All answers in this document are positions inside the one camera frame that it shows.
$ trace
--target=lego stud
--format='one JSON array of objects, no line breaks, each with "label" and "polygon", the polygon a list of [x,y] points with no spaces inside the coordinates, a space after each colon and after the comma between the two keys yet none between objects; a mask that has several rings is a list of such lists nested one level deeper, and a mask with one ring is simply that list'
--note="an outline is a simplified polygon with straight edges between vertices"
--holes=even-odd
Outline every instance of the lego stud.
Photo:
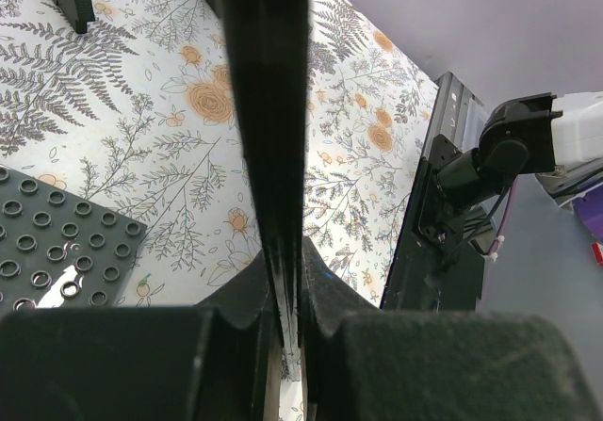
[{"label": "lego stud", "polygon": [[19,191],[28,197],[35,195],[38,192],[38,183],[33,179],[23,179],[19,184]]},{"label": "lego stud", "polygon": [[101,217],[101,223],[103,223],[103,226],[110,228],[117,223],[117,217],[112,212],[105,212]]},{"label": "lego stud", "polygon": [[52,263],[60,263],[65,259],[65,250],[58,245],[54,245],[46,251],[46,257],[48,258],[48,261]]},{"label": "lego stud", "polygon": [[120,244],[115,248],[115,255],[120,258],[127,258],[130,255],[130,246],[127,244]]},{"label": "lego stud", "polygon": [[105,245],[105,237],[100,233],[94,233],[88,239],[88,243],[95,250],[101,249]]},{"label": "lego stud", "polygon": [[92,268],[92,258],[89,256],[80,256],[75,260],[75,270],[78,272],[88,272]]},{"label": "lego stud", "polygon": [[50,274],[44,270],[34,272],[30,279],[31,285],[36,289],[43,289],[44,287],[49,286],[52,281],[53,279]]},{"label": "lego stud", "polygon": [[127,235],[131,235],[132,237],[136,237],[140,234],[140,225],[138,225],[134,221],[131,221],[130,223],[128,223],[128,226],[125,227],[125,233]]},{"label": "lego stud", "polygon": [[120,270],[114,266],[109,266],[103,270],[103,280],[107,283],[113,283],[120,278]]},{"label": "lego stud", "polygon": [[74,212],[79,217],[87,217],[92,212],[92,206],[89,202],[79,202],[75,205]]},{"label": "lego stud", "polygon": [[10,173],[6,167],[0,167],[0,184],[4,184],[10,179]]},{"label": "lego stud", "polygon": [[75,223],[67,222],[61,227],[60,233],[67,239],[73,239],[79,235],[79,228]]},{"label": "lego stud", "polygon": [[36,238],[33,235],[20,235],[17,237],[17,249],[19,251],[28,253],[35,250],[36,247],[38,247],[38,242],[36,242]]},{"label": "lego stud", "polygon": [[48,194],[48,202],[54,207],[60,207],[65,203],[65,194],[58,190],[53,190]]},{"label": "lego stud", "polygon": [[11,259],[0,263],[0,277],[7,280],[16,277],[21,273],[21,266]]},{"label": "lego stud", "polygon": [[40,211],[34,214],[34,225],[38,228],[48,228],[50,226],[51,221],[52,218],[47,212]]},{"label": "lego stud", "polygon": [[8,200],[2,205],[2,212],[7,217],[19,217],[23,213],[23,206],[16,200]]},{"label": "lego stud", "polygon": [[89,303],[91,306],[103,306],[106,303],[107,296],[103,291],[96,291],[90,296]]},{"label": "lego stud", "polygon": [[12,309],[14,311],[32,310],[34,308],[36,308],[36,302],[34,300],[26,298],[17,299],[12,305]]},{"label": "lego stud", "polygon": [[76,282],[65,282],[60,287],[60,295],[64,299],[73,299],[77,294],[79,294],[79,284]]}]

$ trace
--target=white wall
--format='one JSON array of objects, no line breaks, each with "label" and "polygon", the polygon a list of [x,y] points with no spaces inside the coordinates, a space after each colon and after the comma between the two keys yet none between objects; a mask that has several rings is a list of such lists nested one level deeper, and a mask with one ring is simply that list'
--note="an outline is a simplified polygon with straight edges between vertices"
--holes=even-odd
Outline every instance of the white wall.
[{"label": "white wall", "polygon": [[603,0],[350,0],[430,77],[487,106],[603,90]]}]

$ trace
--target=red object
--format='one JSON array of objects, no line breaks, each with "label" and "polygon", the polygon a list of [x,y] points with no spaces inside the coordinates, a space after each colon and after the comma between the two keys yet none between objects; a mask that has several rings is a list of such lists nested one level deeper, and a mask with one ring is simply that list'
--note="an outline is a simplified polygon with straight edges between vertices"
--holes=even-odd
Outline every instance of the red object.
[{"label": "red object", "polygon": [[591,247],[593,247],[596,263],[600,266],[603,266],[603,245],[599,244],[598,242],[593,242]]}]

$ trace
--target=gray floor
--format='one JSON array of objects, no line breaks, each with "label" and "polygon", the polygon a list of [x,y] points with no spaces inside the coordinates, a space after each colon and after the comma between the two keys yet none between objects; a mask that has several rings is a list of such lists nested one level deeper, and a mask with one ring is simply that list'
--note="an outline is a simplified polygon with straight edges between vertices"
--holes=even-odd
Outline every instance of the gray floor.
[{"label": "gray floor", "polygon": [[486,269],[481,309],[553,321],[603,407],[603,267],[591,252],[593,240],[534,176],[522,176],[518,184],[504,247]]}]

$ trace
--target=wire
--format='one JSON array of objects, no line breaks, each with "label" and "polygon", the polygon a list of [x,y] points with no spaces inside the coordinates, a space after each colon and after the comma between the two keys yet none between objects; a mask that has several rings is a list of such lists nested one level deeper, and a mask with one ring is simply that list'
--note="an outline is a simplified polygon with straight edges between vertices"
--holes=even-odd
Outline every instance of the wire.
[{"label": "wire", "polygon": [[513,205],[513,201],[515,200],[515,191],[517,190],[517,179],[513,181],[513,185],[511,186],[511,190],[509,190],[509,197],[507,198],[507,205],[505,206],[505,212],[502,214],[502,220],[500,221],[500,225],[498,225],[497,237],[492,241],[488,252],[486,253],[490,256],[492,253],[496,253],[498,248],[500,247],[501,238],[503,237],[503,233],[505,231],[505,227],[507,226],[507,221],[509,220],[509,214],[511,213],[511,206]]},{"label": "wire", "polygon": [[472,246],[475,248],[475,250],[477,250],[477,251],[478,251],[478,253],[479,253],[481,256],[487,256],[487,255],[488,255],[488,252],[487,252],[487,251],[484,251],[484,250],[483,250],[483,248],[482,248],[482,247],[480,247],[480,244],[478,243],[478,241],[477,241],[476,239],[473,239],[473,240],[471,241],[471,245],[472,245]]},{"label": "wire", "polygon": [[507,196],[507,193],[509,192],[509,190],[510,190],[510,187],[504,187],[502,189],[502,192],[500,192],[500,195],[498,195],[498,199],[494,203],[494,206],[492,206],[492,209],[490,209],[490,212],[488,213],[488,215],[480,222],[480,224],[473,230],[473,232],[470,235],[468,235],[467,237],[465,237],[461,242],[459,242],[452,249],[452,251],[448,254],[446,259],[444,259],[444,262],[442,263],[442,266],[440,267],[442,270],[446,269],[446,267],[450,263],[450,260],[454,257],[454,254],[456,253],[456,251],[458,249],[460,249],[461,247],[463,247],[465,244],[471,242],[478,235],[481,228],[483,228],[492,219],[492,217],[494,216],[494,214],[496,213],[496,211],[502,204],[502,201]]},{"label": "wire", "polygon": [[562,202],[559,205],[559,207],[564,207],[566,204],[569,204],[572,201],[577,200],[578,198],[584,198],[584,195],[586,195],[588,192],[590,192],[591,190],[595,190],[596,188],[599,188],[601,186],[603,186],[603,181],[600,182],[600,183],[595,184],[594,186],[590,186],[588,188],[585,188],[581,192],[579,192],[576,195],[574,195],[572,198],[568,198],[567,200],[565,200],[564,202]]},{"label": "wire", "polygon": [[564,197],[569,197],[569,196],[579,195],[579,194],[583,194],[583,193],[588,193],[593,188],[593,186],[584,187],[584,186],[586,186],[588,184],[590,184],[590,182],[583,183],[582,184],[583,187],[577,187],[574,190],[571,190],[570,192],[566,193],[563,196]]},{"label": "wire", "polygon": [[603,173],[603,167],[601,167],[598,170],[591,171],[586,176],[584,176],[582,179],[580,179],[577,183],[574,183],[571,186],[568,186],[568,187],[564,188],[563,190],[560,190],[559,192],[553,193],[551,195],[551,197],[553,197],[553,199],[558,199],[558,198],[564,197],[566,195],[575,195],[574,193],[572,193],[572,190],[581,186],[582,184],[586,183],[589,179],[594,178],[595,176],[597,176],[598,174],[601,174],[601,173]]}]

